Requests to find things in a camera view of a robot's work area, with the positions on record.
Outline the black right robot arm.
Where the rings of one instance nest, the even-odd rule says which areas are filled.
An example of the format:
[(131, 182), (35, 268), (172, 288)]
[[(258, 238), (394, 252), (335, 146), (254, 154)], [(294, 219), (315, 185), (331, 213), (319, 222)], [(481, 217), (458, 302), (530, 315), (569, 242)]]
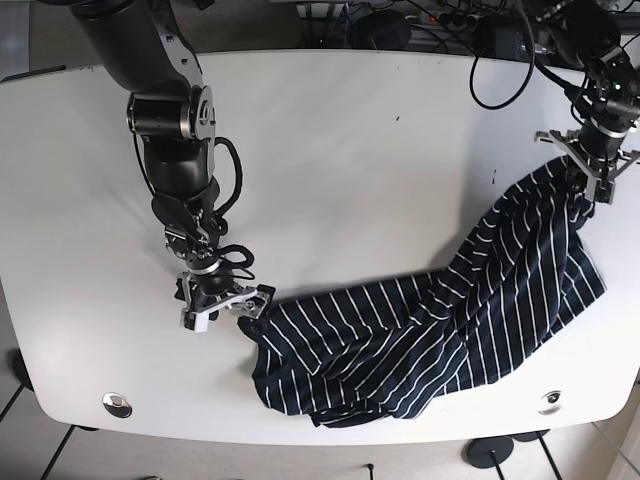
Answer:
[(104, 68), (130, 94), (135, 154), (165, 229), (167, 249), (186, 265), (176, 282), (183, 325), (200, 331), (223, 309), (256, 321), (275, 294), (252, 279), (253, 254), (223, 246), (224, 218), (237, 202), (243, 169), (233, 143), (215, 134), (215, 109), (197, 55), (168, 1), (66, 1)]

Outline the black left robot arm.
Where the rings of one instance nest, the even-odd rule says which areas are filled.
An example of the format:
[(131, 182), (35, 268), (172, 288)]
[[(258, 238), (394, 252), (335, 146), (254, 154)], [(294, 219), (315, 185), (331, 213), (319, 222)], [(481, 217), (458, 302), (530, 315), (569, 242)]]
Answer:
[(613, 13), (596, 1), (515, 1), (480, 17), (474, 57), (525, 60), (559, 86), (576, 130), (539, 131), (569, 161), (572, 188), (609, 203), (615, 181), (639, 159), (622, 145), (639, 127), (639, 70), (621, 44)]

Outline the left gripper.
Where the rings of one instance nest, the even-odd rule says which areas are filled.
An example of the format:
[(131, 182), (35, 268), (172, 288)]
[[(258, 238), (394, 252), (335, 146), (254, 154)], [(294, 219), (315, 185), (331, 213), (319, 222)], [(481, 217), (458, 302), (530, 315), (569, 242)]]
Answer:
[(557, 130), (537, 131), (535, 140), (553, 144), (567, 158), (566, 180), (576, 193), (594, 193), (598, 180), (616, 179), (630, 166), (639, 163), (639, 152), (626, 152), (617, 149), (609, 154), (604, 151), (602, 157), (587, 152), (578, 138), (578, 132), (568, 130), (565, 134)]

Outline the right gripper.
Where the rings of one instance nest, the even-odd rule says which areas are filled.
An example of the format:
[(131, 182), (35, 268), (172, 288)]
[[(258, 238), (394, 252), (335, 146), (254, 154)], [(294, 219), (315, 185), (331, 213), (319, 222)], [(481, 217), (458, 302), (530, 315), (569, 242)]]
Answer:
[(178, 276), (176, 288), (174, 297), (184, 303), (180, 313), (182, 320), (195, 320), (197, 316), (209, 318), (214, 312), (224, 309), (240, 317), (257, 320), (267, 312), (275, 296), (272, 286), (259, 284), (248, 287), (237, 283), (221, 294), (206, 295), (189, 272), (182, 272)]

